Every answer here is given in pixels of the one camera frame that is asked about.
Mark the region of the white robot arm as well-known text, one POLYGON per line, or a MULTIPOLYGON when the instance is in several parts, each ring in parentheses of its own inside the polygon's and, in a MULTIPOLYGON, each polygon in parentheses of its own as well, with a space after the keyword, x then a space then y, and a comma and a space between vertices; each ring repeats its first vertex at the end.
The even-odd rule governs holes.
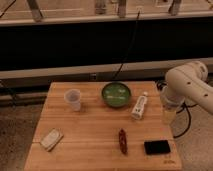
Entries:
POLYGON ((174 67, 165 74, 166 85, 160 92, 163 105, 162 122, 170 124, 185 99, 194 101, 213 114, 213 87, 206 83, 208 69, 200 61, 174 67))

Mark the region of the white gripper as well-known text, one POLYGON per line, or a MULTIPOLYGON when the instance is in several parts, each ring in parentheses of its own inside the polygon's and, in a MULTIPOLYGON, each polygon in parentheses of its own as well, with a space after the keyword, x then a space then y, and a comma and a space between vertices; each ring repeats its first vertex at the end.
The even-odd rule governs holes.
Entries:
POLYGON ((176 117, 176 109, 180 107, 184 102, 184 97, 178 95, 169 87, 164 87, 160 92, 160 98, 165 108, 163 113, 163 122, 165 124, 171 124, 176 117))

